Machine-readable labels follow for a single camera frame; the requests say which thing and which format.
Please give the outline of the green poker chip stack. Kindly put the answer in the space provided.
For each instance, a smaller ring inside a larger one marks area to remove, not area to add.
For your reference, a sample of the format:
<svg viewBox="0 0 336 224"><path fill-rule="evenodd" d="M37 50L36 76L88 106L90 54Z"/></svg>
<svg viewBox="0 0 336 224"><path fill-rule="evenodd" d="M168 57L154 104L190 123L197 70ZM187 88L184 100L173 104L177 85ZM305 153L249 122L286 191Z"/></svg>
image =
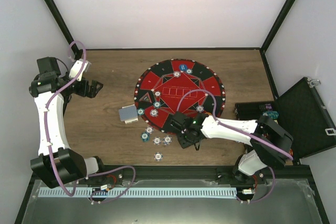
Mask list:
<svg viewBox="0 0 336 224"><path fill-rule="evenodd" d="M149 133L147 133L147 132L143 132L143 133L141 134L141 140L142 140L143 142L148 142L149 139L150 139L150 134L149 134Z"/></svg>

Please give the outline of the blue small blind button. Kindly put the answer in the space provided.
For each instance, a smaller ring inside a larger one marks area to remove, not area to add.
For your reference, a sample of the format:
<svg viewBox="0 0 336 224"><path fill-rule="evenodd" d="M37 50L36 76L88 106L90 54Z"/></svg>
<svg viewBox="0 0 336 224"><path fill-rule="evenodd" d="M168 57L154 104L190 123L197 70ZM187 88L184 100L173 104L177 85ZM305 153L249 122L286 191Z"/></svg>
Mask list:
<svg viewBox="0 0 336 224"><path fill-rule="evenodd" d="M186 64L180 64L178 68L179 68L179 71L182 71L182 72L188 70L188 66Z"/></svg>

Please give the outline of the triangular all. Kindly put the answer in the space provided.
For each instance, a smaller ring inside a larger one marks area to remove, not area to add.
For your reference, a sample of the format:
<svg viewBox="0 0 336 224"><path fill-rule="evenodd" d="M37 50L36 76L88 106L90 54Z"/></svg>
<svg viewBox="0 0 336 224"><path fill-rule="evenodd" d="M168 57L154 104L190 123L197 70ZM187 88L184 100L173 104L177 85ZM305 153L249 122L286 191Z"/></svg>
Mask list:
<svg viewBox="0 0 336 224"><path fill-rule="evenodd" d="M151 96L150 94L147 92L145 95L143 95L140 99L139 99L140 102L148 102L148 103L152 103L152 100L151 100Z"/></svg>

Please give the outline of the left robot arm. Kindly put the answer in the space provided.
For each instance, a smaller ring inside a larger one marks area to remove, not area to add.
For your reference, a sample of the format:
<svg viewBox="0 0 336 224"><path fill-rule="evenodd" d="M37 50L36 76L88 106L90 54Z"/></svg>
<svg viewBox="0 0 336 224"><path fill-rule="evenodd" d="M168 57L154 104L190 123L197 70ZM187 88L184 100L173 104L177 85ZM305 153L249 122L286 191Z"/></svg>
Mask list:
<svg viewBox="0 0 336 224"><path fill-rule="evenodd" d="M91 63L79 59L64 76L55 57L37 60L39 74L29 87L39 115L40 144L38 157L30 161L32 171L49 187L59 186L83 179L87 176L95 183L102 184L107 170L97 157L83 158L73 151L68 143L64 113L73 94L95 98L103 84L89 82L82 74Z"/></svg>

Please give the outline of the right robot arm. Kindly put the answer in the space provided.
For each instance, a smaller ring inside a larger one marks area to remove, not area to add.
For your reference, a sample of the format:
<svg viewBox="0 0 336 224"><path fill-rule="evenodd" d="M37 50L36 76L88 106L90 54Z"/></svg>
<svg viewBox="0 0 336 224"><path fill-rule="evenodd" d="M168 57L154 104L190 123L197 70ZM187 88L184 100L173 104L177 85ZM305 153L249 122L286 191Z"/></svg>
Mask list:
<svg viewBox="0 0 336 224"><path fill-rule="evenodd" d="M206 113L191 118L176 112L168 124L182 148L194 146L198 150L201 141L210 138L246 145L247 152L237 159L233 168L233 177L241 184L265 167L280 169L292 159L293 137L265 115L257 120L240 121L220 119Z"/></svg>

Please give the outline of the blue backed card deck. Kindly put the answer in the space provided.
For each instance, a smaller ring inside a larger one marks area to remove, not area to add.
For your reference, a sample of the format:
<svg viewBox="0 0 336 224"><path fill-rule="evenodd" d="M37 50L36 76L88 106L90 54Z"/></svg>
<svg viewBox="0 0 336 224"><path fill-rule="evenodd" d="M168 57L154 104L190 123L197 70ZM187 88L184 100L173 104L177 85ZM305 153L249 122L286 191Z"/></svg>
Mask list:
<svg viewBox="0 0 336 224"><path fill-rule="evenodd" d="M138 118L138 113L135 105L124 106L119 109L120 121L124 122L127 119Z"/></svg>

